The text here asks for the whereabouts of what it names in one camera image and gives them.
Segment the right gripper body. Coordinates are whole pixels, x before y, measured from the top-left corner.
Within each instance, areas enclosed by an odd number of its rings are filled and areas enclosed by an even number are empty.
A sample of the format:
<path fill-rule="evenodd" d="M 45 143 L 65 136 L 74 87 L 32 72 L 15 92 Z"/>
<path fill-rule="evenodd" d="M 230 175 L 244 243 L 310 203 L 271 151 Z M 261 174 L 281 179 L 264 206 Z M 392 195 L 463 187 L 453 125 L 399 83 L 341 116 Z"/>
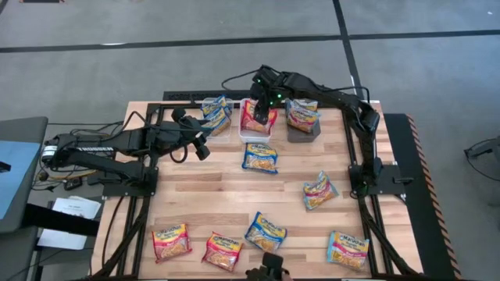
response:
<path fill-rule="evenodd" d="M 263 105 L 279 105 L 291 92 L 283 85 L 286 76 L 267 65 L 260 66 L 250 89 L 250 98 Z"/>

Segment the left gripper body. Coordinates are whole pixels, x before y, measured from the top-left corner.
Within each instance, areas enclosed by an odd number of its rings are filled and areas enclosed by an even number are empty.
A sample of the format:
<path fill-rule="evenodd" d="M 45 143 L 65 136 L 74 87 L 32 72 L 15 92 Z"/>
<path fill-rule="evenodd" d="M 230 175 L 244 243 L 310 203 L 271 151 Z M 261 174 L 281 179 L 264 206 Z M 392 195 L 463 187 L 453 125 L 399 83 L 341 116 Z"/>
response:
<path fill-rule="evenodd" d="M 207 131 L 197 131 L 193 128 L 193 116 L 174 112 L 177 118 L 174 121 L 161 121 L 158 124 L 158 144 L 195 144 L 195 139 L 204 135 L 207 140 Z"/>

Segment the blue soy sauce ramen pack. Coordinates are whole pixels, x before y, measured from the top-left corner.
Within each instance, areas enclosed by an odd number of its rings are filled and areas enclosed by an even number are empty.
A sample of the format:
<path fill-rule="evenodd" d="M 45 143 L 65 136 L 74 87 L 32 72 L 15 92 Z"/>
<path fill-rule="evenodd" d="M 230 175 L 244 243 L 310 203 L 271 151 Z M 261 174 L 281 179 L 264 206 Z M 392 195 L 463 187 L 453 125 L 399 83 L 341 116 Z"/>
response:
<path fill-rule="evenodd" d="M 204 117 L 212 114 L 217 109 L 222 108 L 226 114 L 229 116 L 232 113 L 232 109 L 227 102 L 227 99 L 224 95 L 220 95 L 217 98 L 206 98 L 202 103 L 202 114 Z"/>
<path fill-rule="evenodd" d="M 262 173 L 278 174 L 277 151 L 267 144 L 247 143 L 241 167 Z"/>
<path fill-rule="evenodd" d="M 245 239 L 268 253 L 275 253 L 288 235 L 284 227 L 276 226 L 261 212 L 256 212 L 254 220 L 245 233 Z"/>
<path fill-rule="evenodd" d="M 213 128 L 210 135 L 215 137 L 222 133 L 226 128 L 230 127 L 231 119 L 222 108 L 217 109 L 212 114 L 205 117 L 208 120 L 208 125 Z"/>

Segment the red beef ramen pack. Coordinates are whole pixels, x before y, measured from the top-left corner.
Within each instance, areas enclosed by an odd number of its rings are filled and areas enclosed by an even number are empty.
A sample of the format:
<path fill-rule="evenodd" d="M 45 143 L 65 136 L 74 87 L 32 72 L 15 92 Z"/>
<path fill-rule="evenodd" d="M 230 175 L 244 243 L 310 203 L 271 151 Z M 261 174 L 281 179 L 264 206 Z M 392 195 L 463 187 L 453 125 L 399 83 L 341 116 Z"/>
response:
<path fill-rule="evenodd" d="M 220 269 L 233 272 L 242 248 L 241 241 L 212 232 L 211 237 L 206 241 L 202 262 L 208 262 Z"/>
<path fill-rule="evenodd" d="M 186 223 L 152 231 L 152 242 L 156 263 L 162 263 L 192 252 Z"/>
<path fill-rule="evenodd" d="M 270 135 L 271 128 L 277 120 L 278 111 L 276 109 L 271 109 L 268 115 L 268 122 L 266 124 L 261 124 L 254 119 L 255 105 L 256 101 L 251 99 L 244 102 L 241 117 L 241 128 L 243 130 L 251 130 Z"/>

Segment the clear plastic bin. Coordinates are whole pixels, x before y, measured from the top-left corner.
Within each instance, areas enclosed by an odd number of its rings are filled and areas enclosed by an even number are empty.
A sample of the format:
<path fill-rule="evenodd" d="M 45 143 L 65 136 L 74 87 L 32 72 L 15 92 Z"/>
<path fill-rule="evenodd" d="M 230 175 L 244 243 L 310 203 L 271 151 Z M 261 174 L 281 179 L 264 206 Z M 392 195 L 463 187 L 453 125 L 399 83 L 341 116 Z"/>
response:
<path fill-rule="evenodd" d="M 227 98 L 227 102 L 228 104 L 230 105 L 231 109 L 232 109 L 232 113 L 233 113 L 233 110 L 234 110 L 234 104 L 233 104 L 233 101 L 229 98 Z M 231 119 L 231 124 L 232 124 L 232 119 L 233 119 L 233 116 L 232 116 L 232 113 L 231 115 L 229 116 L 230 119 Z M 231 124 L 230 124 L 230 127 L 226 128 L 222 133 L 220 133 L 219 135 L 213 137 L 211 135 L 208 136 L 208 140 L 213 142 L 213 143 L 227 143 L 230 139 L 230 133 L 231 133 Z"/>

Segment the white plastic bin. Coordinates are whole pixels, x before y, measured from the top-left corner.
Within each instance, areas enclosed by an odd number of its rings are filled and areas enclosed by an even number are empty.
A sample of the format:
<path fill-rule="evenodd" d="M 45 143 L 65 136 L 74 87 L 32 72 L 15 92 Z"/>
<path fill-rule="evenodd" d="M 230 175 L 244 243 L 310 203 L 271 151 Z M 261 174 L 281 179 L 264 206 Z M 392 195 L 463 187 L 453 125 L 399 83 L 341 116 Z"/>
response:
<path fill-rule="evenodd" d="M 241 142 L 267 144 L 270 142 L 272 134 L 264 134 L 257 131 L 244 130 L 241 126 L 241 122 L 243 121 L 245 102 L 247 100 L 248 100 L 247 98 L 241 99 L 239 107 L 238 135 L 241 139 Z"/>

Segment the grey plastic bin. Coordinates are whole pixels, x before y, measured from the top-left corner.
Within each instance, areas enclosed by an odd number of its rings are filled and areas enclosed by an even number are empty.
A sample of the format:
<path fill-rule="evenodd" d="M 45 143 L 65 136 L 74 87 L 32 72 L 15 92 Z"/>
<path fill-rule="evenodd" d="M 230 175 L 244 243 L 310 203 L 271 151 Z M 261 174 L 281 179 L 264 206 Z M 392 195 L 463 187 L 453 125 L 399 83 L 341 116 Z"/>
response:
<path fill-rule="evenodd" d="M 287 122 L 288 109 L 293 106 L 291 101 L 294 99 L 287 99 L 285 102 L 285 115 Z M 311 133 L 305 133 L 301 130 L 295 129 L 294 127 L 288 125 L 287 123 L 287 140 L 291 143 L 311 143 L 321 134 L 320 119 L 318 123 L 314 126 Z"/>

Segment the white paper sheet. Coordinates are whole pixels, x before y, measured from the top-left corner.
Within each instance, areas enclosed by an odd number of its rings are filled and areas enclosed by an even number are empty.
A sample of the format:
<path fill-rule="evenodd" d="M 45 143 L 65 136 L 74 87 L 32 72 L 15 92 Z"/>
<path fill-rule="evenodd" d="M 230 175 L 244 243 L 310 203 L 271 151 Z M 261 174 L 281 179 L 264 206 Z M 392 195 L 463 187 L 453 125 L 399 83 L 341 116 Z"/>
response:
<path fill-rule="evenodd" d="M 67 250 L 82 250 L 86 236 L 58 230 L 43 229 L 37 245 L 40 247 L 55 247 Z"/>
<path fill-rule="evenodd" d="M 101 206 L 102 204 L 98 201 L 70 196 L 68 198 L 58 197 L 52 206 L 52 210 L 68 215 L 76 215 L 85 219 L 94 219 Z"/>

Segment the black device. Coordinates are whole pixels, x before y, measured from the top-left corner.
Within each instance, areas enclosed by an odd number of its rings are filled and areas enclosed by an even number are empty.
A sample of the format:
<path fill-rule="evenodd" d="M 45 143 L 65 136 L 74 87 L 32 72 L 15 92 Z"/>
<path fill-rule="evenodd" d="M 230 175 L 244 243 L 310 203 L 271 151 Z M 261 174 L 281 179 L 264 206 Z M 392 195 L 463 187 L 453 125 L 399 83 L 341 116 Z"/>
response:
<path fill-rule="evenodd" d="M 246 281 L 283 281 L 284 276 L 290 275 L 290 272 L 283 267 L 283 262 L 281 256 L 265 252 L 262 264 L 245 272 Z"/>

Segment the black beam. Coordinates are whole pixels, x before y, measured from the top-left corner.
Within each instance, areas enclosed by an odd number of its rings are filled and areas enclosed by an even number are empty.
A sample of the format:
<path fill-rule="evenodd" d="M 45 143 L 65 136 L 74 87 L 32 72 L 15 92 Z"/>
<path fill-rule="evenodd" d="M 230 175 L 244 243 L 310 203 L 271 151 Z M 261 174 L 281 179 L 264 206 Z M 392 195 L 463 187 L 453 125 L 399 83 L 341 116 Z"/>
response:
<path fill-rule="evenodd" d="M 76 215 L 57 212 L 38 205 L 27 204 L 22 226 L 36 226 L 42 229 L 96 237 L 99 222 Z"/>

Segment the grey desk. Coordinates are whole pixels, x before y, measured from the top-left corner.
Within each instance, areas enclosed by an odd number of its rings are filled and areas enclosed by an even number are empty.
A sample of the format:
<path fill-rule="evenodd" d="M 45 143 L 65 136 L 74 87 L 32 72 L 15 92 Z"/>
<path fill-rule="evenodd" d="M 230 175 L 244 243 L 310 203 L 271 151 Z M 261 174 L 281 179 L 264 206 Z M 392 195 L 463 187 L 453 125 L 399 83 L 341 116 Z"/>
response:
<path fill-rule="evenodd" d="M 48 119 L 30 117 L 0 121 L 0 141 L 22 141 L 41 144 Z M 38 167 L 39 153 L 29 162 L 20 188 L 3 219 L 0 219 L 0 281 L 25 281 L 35 247 L 38 228 L 28 220 L 28 198 Z"/>

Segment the blue sheet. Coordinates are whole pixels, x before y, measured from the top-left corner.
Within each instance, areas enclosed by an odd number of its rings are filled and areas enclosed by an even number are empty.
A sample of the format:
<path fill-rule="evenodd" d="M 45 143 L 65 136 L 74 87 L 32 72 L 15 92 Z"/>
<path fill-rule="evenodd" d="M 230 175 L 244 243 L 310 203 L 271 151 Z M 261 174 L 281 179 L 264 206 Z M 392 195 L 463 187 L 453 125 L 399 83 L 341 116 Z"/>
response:
<path fill-rule="evenodd" d="M 0 219 L 5 217 L 40 146 L 39 143 L 0 140 L 0 162 L 11 166 L 8 172 L 0 173 Z"/>

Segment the black hazard striped floor mat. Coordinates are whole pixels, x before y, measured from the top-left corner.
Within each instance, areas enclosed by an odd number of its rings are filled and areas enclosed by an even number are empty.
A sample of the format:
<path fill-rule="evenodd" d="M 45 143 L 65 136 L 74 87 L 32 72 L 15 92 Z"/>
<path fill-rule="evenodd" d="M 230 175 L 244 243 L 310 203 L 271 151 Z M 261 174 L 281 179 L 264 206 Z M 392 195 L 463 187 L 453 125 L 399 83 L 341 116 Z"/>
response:
<path fill-rule="evenodd" d="M 433 279 L 461 279 L 462 274 L 413 118 L 402 113 L 391 113 L 386 114 L 384 119 L 401 174 L 413 179 L 405 185 L 405 203 L 423 273 Z"/>

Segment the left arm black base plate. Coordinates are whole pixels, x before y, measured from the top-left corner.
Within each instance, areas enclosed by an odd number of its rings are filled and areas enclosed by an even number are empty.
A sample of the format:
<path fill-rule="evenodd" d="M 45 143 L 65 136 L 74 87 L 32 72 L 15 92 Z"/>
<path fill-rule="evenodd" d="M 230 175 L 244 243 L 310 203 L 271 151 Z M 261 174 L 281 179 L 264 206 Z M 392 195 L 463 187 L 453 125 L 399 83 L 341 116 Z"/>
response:
<path fill-rule="evenodd" d="M 147 197 L 156 192 L 159 169 L 147 169 L 145 179 L 137 183 L 105 183 L 102 195 L 105 197 Z"/>

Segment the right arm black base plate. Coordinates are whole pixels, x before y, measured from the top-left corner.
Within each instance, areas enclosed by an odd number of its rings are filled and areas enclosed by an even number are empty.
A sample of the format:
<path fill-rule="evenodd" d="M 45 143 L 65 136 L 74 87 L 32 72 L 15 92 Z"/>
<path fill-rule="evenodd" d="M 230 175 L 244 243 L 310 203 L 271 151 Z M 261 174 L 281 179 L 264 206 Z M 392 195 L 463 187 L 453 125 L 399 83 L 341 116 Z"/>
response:
<path fill-rule="evenodd" d="M 401 177 L 397 165 L 383 165 L 375 184 L 364 183 L 361 177 L 360 165 L 352 165 L 348 168 L 352 190 L 359 197 L 379 194 L 404 194 L 404 182 L 406 178 Z"/>

